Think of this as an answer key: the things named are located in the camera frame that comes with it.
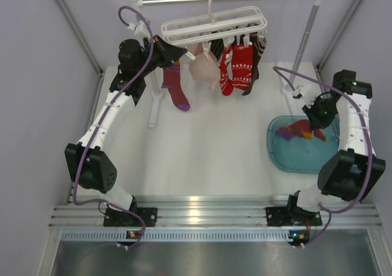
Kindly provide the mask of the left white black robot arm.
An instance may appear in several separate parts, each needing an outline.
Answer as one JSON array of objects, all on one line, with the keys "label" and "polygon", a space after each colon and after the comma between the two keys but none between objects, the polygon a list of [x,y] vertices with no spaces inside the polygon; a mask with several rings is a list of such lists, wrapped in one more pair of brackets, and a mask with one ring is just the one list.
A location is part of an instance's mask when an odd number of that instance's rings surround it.
[{"label": "left white black robot arm", "polygon": [[75,144],[65,148],[66,163],[73,183],[73,203],[79,188],[94,190],[98,197],[89,203],[105,204],[104,226],[145,227],[141,208],[133,195],[117,182],[118,171],[107,155],[127,114],[143,95],[145,77],[157,68],[171,67],[187,53],[182,47],[170,45],[155,35],[142,43],[127,39],[119,44],[119,65],[111,82],[102,109],[86,133]]}]

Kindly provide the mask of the pink sock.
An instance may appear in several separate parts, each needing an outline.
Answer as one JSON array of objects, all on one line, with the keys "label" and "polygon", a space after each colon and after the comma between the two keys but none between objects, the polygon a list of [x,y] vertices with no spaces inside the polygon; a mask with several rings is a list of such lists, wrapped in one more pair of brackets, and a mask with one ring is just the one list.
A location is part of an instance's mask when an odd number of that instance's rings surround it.
[{"label": "pink sock", "polygon": [[210,50],[206,52],[202,43],[195,44],[190,52],[195,56],[195,59],[189,63],[192,79],[207,83],[211,91],[215,90],[221,78],[215,55]]}]

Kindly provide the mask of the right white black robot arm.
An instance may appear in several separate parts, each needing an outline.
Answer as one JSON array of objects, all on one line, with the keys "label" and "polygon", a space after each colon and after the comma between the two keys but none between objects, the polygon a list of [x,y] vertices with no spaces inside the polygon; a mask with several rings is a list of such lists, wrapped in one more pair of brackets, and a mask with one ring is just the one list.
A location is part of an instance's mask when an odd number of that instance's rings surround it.
[{"label": "right white black robot arm", "polygon": [[289,195],[285,206],[268,207],[268,226],[320,226],[321,212],[336,211],[322,204],[327,196],[347,203],[343,214],[367,197],[384,173],[386,163],[371,143],[369,108],[372,86],[356,73],[334,74],[326,91],[313,96],[292,88],[289,96],[302,116],[280,116],[271,121],[266,145],[271,161],[292,173],[317,175],[312,186]]}]

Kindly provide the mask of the white plastic clip hanger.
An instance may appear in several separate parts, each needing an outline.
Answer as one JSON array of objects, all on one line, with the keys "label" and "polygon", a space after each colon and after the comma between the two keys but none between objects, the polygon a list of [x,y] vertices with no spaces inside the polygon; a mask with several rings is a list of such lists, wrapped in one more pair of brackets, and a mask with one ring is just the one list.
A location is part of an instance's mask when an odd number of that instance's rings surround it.
[{"label": "white plastic clip hanger", "polygon": [[183,48],[201,43],[207,53],[213,40],[222,39],[231,44],[238,35],[256,33],[261,38],[265,36],[268,22],[258,7],[213,12],[212,2],[208,0],[206,15],[165,22],[161,27],[163,40]]}]

